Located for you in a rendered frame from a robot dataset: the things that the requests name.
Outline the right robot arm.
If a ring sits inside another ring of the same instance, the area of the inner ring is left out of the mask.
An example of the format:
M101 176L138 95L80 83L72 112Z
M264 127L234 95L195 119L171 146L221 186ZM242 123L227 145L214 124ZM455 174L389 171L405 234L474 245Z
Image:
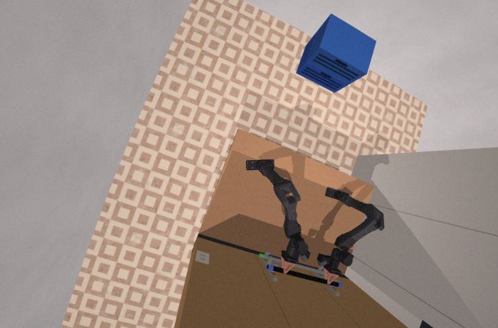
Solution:
M273 159L264 161L246 161L246 170L259 170L263 176L266 176L272 182L275 195L278 197L283 206L285 206L284 231L286 233L286 237L288 239L290 238L288 244L295 248L292 258L299 259L300 256L303 261L306 261L307 259L309 259L310 252L308 251L308 245L300 235L301 227L296 220L296 205L298 201L301 201L301 196L299 195L292 181L280 177L274 171L274 168L275 167ZM288 193L292 193L292 195L286 198L285 194Z

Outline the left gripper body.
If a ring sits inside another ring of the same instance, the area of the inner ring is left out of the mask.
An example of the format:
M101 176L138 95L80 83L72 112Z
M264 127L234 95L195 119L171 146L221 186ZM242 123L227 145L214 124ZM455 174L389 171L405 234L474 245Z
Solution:
M330 272L330 273L332 273L332 274L335 274L335 275L341 275L341 274L342 274L342 272L338 269L339 264L340 264L340 261L338 262L338 264L337 264L337 268L336 268L336 269L331 269L331 268L330 268L329 266L327 266L327 265L324 265L324 268L325 268L328 272Z

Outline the large brown wooden panel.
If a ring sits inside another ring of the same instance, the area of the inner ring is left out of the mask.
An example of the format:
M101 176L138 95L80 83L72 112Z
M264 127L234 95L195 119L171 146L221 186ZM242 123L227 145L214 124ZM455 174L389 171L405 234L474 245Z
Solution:
M334 286L339 296L276 271L274 282L264 253L197 239L174 328L408 328L345 275L337 278L343 287Z

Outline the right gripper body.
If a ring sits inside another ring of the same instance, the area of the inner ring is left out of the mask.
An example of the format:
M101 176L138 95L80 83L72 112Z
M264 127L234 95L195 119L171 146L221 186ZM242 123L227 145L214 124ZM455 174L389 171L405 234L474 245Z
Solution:
M298 260L297 260L297 259L292 258L292 257L293 257L293 254L294 254L294 251L295 251L295 248L294 248L294 247L292 247L292 246L290 246L290 245L288 244L286 251L284 251L284 250L282 250L282 251L281 251L281 252L282 252L281 256L282 256L282 258L283 258L286 262L290 262L290 263L294 263L294 264L296 264L296 263L298 263Z

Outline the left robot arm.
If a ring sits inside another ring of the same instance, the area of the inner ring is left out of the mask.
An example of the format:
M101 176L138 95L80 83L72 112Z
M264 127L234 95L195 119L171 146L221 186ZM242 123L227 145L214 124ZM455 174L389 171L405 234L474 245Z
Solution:
M360 202L349 196L348 193L344 193L342 191L340 192L336 189L327 187L325 196L340 200L342 203L345 203L345 205L347 205L348 207L353 207L363 212L367 216L367 219L365 219L365 221L360 225L358 225L356 228L345 234L341 234L336 238L334 245L339 247L339 249L333 248L331 256L318 254L317 260L320 266L327 265L331 269L336 269L337 264L340 261L342 264L349 267L352 264L352 259L354 258L354 256L351 253L349 253L348 250L351 247L353 247L353 245L365 235L377 229L382 231L385 228L384 214L374 205ZM335 260L331 257L335 258Z

